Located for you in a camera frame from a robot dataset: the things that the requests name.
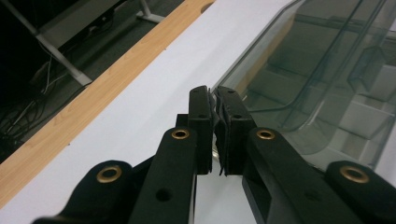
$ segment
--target transparent acrylic box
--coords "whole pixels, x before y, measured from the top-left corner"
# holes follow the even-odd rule
[[[375,168],[395,121],[396,54],[384,53],[395,17],[395,0],[295,1],[220,86],[318,168]]]

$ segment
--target wooden edge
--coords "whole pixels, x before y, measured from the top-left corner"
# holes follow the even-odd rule
[[[0,208],[50,163],[213,0],[186,0],[0,164]]]

